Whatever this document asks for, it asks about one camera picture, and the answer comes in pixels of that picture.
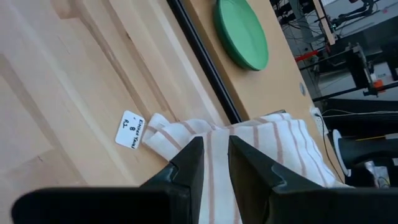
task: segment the black strip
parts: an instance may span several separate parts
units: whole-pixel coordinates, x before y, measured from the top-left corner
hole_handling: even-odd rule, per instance
[[[217,69],[211,60],[205,46],[203,45],[195,26],[193,25],[189,15],[187,14],[183,4],[180,0],[167,0],[174,16],[177,18],[178,23],[182,31],[185,34],[193,52],[195,53],[198,61],[205,72],[207,79],[210,82],[211,87],[213,87],[214,92],[218,100],[220,101],[225,113],[231,122],[231,124],[236,124],[242,122],[242,119],[235,108],[235,105],[225,88],[225,85],[217,72]]]

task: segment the white tag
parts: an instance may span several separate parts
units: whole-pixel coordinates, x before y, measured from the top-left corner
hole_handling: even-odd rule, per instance
[[[116,134],[116,143],[137,149],[144,130],[145,120],[131,111],[125,111]]]

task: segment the kitchen towel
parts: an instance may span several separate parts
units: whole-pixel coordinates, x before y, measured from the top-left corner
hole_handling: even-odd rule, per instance
[[[171,160],[196,136],[203,137],[205,176],[199,223],[241,223],[228,169],[228,139],[239,136],[251,146],[301,176],[323,186],[342,187],[323,162],[303,120],[288,113],[270,114],[228,127],[200,119],[168,122],[155,114],[142,142]]]

